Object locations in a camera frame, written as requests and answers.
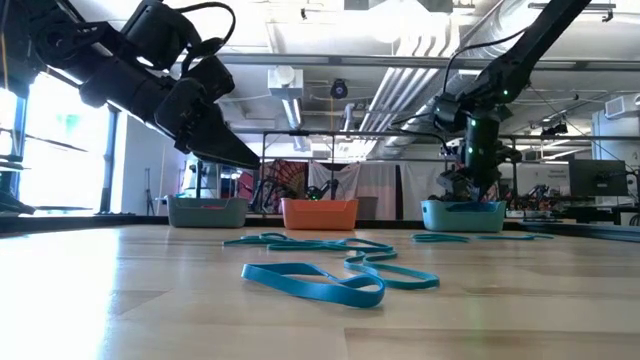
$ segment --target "blue bin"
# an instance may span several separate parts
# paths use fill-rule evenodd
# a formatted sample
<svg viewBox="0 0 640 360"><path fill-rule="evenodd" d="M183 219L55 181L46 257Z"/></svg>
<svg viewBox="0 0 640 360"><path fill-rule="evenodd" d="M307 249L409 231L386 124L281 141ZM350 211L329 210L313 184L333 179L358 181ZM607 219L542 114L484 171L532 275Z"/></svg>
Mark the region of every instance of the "blue bin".
<svg viewBox="0 0 640 360"><path fill-rule="evenodd" d="M169 196L169 224L173 227L239 228L244 226L246 199L194 199Z"/></svg>
<svg viewBox="0 0 640 360"><path fill-rule="evenodd" d="M506 203L422 202L424 226L430 231L500 232Z"/></svg>

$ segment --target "orange bin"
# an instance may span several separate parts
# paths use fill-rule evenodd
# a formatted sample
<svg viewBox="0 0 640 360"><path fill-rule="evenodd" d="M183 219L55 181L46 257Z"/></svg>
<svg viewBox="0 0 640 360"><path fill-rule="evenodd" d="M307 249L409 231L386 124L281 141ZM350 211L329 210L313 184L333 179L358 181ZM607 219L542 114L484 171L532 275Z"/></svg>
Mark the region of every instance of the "orange bin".
<svg viewBox="0 0 640 360"><path fill-rule="evenodd" d="M353 230L358 200L282 199L282 213L289 230Z"/></svg>

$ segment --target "plastic bin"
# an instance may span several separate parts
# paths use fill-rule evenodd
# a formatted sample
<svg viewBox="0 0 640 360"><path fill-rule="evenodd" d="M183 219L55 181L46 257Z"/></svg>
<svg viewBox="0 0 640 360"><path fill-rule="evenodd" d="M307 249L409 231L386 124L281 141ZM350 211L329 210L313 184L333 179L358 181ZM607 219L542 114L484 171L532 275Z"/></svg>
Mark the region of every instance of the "plastic bin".
<svg viewBox="0 0 640 360"><path fill-rule="evenodd" d="M358 200L282 199L284 226L289 230L353 230Z"/></svg>
<svg viewBox="0 0 640 360"><path fill-rule="evenodd" d="M173 227L239 228L244 226L247 199L194 199L169 196L169 224Z"/></svg>
<svg viewBox="0 0 640 360"><path fill-rule="evenodd" d="M378 198L374 196L358 197L357 220L375 220L378 210Z"/></svg>
<svg viewBox="0 0 640 360"><path fill-rule="evenodd" d="M468 203L427 200L422 202L424 226L431 231L500 232L504 225L506 203L480 204L473 211L452 211Z"/></svg>

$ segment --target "white curtain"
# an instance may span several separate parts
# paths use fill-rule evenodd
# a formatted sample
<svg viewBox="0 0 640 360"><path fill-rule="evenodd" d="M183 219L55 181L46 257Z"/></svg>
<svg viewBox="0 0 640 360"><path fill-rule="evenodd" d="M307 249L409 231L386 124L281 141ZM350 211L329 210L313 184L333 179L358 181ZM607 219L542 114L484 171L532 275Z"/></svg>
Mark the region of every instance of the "white curtain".
<svg viewBox="0 0 640 360"><path fill-rule="evenodd" d="M395 220L396 164L362 164L356 196L377 197L376 220Z"/></svg>
<svg viewBox="0 0 640 360"><path fill-rule="evenodd" d="M334 171L333 177L340 183L336 190L336 200L353 200L356 198L360 167L360 164L350 164L340 171ZM327 180L331 180L331 170L320 163L312 162L309 166L309 186L322 188ZM331 200L331 191L328 191L322 199Z"/></svg>
<svg viewBox="0 0 640 360"><path fill-rule="evenodd" d="M436 182L443 171L441 163L400 164L404 220L422 220L421 202L431 195L444 195L444 188Z"/></svg>

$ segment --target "desk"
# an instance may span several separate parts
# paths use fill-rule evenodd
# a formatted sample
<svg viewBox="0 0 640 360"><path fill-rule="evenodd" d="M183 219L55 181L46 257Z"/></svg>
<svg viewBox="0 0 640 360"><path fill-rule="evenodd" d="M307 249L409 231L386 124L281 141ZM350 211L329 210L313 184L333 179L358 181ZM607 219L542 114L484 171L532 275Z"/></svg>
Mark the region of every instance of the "desk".
<svg viewBox="0 0 640 360"><path fill-rule="evenodd" d="M389 243L397 263L441 277L440 289L390 290L381 306L362 310L242 279L244 263L280 261L351 276L340 253L221 245L273 230L157 225L2 239L0 358L588 360L640 352L639 244L430 245L411 243L415 230L287 232Z"/></svg>
<svg viewBox="0 0 640 360"><path fill-rule="evenodd" d="M613 222L614 225L622 224L623 213L638 213L637 206L571 206L567 208L567 216L575 218L579 224L588 224L592 221Z"/></svg>

